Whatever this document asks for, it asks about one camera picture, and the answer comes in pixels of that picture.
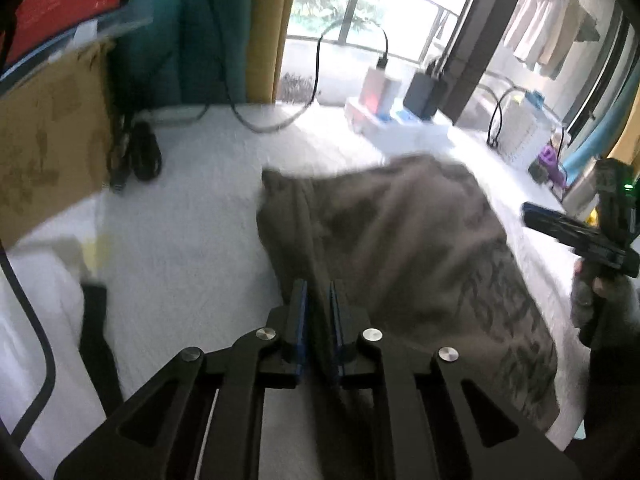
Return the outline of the right hand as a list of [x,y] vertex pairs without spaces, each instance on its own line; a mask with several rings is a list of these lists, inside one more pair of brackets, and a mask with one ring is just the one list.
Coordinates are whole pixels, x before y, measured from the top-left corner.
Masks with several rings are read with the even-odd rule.
[[584,259],[574,265],[570,292],[570,318],[581,330],[597,317],[606,336],[639,331],[639,294],[626,275],[605,278],[599,267]]

